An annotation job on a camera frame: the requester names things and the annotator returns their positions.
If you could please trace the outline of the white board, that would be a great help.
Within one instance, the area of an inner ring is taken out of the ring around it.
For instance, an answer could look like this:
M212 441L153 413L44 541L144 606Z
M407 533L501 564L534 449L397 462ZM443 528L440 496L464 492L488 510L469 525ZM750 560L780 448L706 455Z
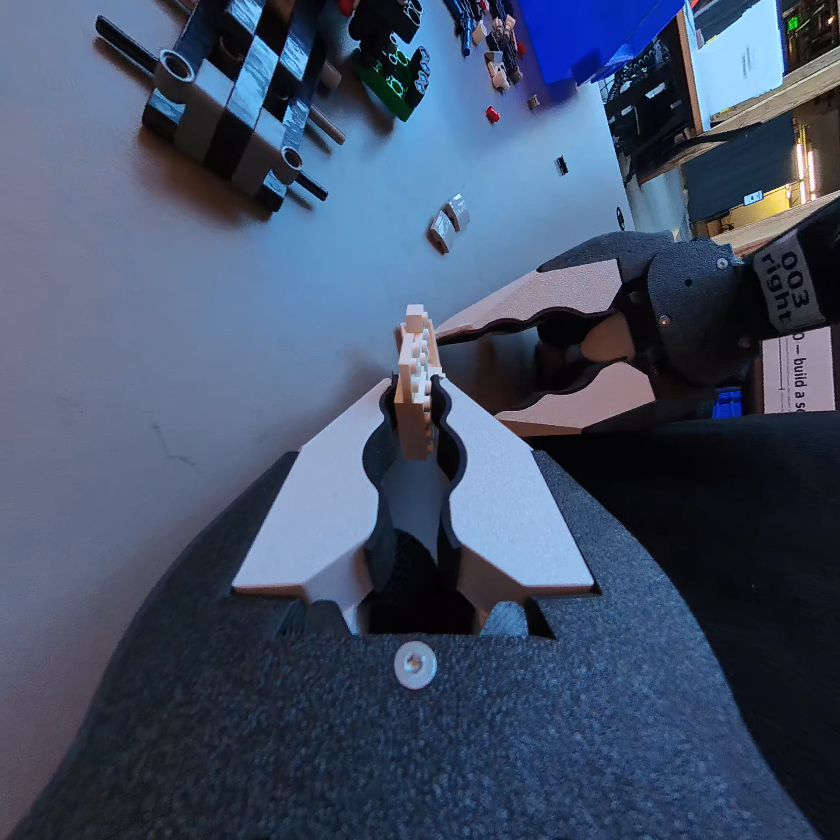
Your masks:
M752 3L719 34L697 44L697 32L706 37L711 26L685 12L691 64L703 130L711 118L781 87L784 52L779 5Z

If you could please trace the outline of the black grey lego chassis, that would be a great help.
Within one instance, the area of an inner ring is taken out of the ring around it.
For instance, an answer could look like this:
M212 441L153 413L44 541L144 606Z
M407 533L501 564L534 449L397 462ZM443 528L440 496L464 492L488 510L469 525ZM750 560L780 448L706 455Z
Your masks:
M96 31L151 78L143 126L274 213L290 185L320 201L327 190L302 170L308 123L342 144L312 104L326 81L319 34L325 2L198 1L158 56L104 16Z

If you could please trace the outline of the small white lego connector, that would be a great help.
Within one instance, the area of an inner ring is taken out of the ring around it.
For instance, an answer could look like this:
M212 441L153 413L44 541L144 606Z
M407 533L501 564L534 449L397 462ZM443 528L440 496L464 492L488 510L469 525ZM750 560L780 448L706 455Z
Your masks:
M441 206L432 219L427 238L436 251L446 256L450 253L457 235L463 233L470 222L469 207L462 192L454 194Z

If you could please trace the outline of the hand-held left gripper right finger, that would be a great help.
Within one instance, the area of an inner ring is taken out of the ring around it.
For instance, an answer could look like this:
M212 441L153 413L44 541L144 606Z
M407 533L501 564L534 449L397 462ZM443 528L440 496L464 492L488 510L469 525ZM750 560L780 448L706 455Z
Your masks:
M437 559L447 588L475 610L479 634L494 608L591 595L595 578L533 449L440 375L431 386L437 463L449 480Z

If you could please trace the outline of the pile of small lego pieces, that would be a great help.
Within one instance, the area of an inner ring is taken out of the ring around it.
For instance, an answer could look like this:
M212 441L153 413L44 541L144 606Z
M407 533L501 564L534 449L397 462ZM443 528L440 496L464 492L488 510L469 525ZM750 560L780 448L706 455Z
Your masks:
M516 32L513 1L444 1L454 22L463 57L479 51L484 57L491 86L506 92L522 80L519 60L524 44Z

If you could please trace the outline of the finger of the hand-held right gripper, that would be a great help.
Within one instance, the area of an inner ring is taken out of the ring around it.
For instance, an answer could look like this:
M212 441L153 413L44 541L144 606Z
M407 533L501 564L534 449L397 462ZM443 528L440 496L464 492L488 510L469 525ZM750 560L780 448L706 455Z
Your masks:
M435 336L447 345L521 333L554 316L594 319L611 311L622 285L616 259L533 270L437 325Z
M496 420L520 437L579 435L654 402L648 376L626 362L615 362L579 391L543 395L528 407L498 413Z

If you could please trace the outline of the green black lego assembly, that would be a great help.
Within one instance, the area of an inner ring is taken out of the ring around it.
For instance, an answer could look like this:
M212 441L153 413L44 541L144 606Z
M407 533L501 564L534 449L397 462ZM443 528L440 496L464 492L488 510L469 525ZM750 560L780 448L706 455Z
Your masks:
M431 75L423 46L411 56L401 50L411 44L422 17L417 1L353 2L350 13L349 36L358 45L353 52L356 75L402 122L424 99Z

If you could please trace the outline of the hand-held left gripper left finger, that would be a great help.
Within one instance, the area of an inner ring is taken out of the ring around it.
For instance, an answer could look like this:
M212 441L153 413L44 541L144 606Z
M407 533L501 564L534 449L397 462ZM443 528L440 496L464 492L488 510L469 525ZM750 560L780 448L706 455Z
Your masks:
M395 564L396 532L383 481L396 461L388 377L292 454L287 477L232 586L238 594L332 602L352 634L364 599Z

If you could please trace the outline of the blue storage box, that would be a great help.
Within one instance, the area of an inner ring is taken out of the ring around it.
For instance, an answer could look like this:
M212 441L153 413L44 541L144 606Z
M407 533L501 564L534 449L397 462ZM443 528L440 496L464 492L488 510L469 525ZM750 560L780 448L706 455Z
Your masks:
M574 97L639 56L684 6L682 1L520 1L527 43L526 85L542 102Z

